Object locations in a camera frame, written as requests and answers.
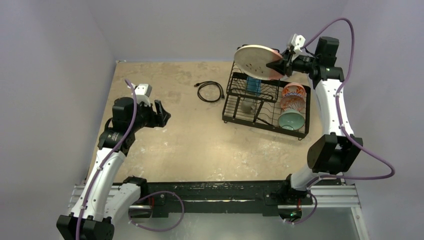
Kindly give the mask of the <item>small grey mug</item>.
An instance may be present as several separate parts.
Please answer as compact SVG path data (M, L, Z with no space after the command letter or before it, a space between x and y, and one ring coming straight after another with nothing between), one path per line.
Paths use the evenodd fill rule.
M240 105L240 109L243 113L254 114L256 112L256 101L251 98L245 98Z

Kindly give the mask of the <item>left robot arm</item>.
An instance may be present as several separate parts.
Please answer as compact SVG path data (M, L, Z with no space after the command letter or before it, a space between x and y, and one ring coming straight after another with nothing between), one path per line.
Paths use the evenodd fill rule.
M96 161L90 176L68 215L60 215L56 227L65 240L111 240L115 224L132 203L142 205L149 199L147 181L130 177L118 193L110 196L119 168L135 141L135 133L144 128L163 128L171 114L160 100L149 104L146 97L121 97L114 101L112 117L99 137Z

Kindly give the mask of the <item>red floral bowl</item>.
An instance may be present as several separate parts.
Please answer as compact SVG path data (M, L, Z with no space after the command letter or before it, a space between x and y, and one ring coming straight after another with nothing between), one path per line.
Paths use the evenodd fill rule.
M286 86L284 86L281 93L282 97L298 96L304 98L307 95L306 89L303 87L303 85L295 82L288 83Z

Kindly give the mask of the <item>red geometric pattern bowl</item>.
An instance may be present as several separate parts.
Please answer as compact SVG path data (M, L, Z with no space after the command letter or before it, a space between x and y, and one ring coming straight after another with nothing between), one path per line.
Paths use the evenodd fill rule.
M306 102L301 96L285 95L280 101L280 107L283 111L293 109L301 112L306 107Z

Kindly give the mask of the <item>mint green bowl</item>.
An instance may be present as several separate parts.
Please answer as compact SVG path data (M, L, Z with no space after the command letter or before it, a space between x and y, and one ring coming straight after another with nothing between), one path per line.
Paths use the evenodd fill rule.
M285 110L278 118L278 125L286 130L297 131L305 125L305 118L295 109Z

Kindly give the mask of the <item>pink and cream plate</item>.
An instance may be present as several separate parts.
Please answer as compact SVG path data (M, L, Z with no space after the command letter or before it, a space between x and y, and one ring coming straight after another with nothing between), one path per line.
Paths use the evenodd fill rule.
M267 67L268 63L281 60L282 55L272 48L249 44L234 54L234 64L245 74L262 81L279 80L283 74Z

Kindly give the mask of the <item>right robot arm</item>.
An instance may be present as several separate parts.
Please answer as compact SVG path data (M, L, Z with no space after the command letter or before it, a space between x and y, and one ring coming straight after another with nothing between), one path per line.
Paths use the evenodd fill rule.
M320 37L312 56L302 55L305 38L294 34L288 41L282 59L266 66L291 76L293 72L308 74L320 110L323 135L307 152L307 164L290 174L280 190L282 200L288 204L307 195L308 186L324 175L347 172L360 153L363 140L355 137L343 97L345 77L342 68L336 67L339 40Z

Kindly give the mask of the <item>blue polka dot mug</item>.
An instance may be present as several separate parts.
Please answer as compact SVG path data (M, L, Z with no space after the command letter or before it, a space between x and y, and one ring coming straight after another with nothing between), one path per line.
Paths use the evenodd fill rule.
M262 92L262 81L260 79L248 76L246 79L246 92L253 96L259 96Z

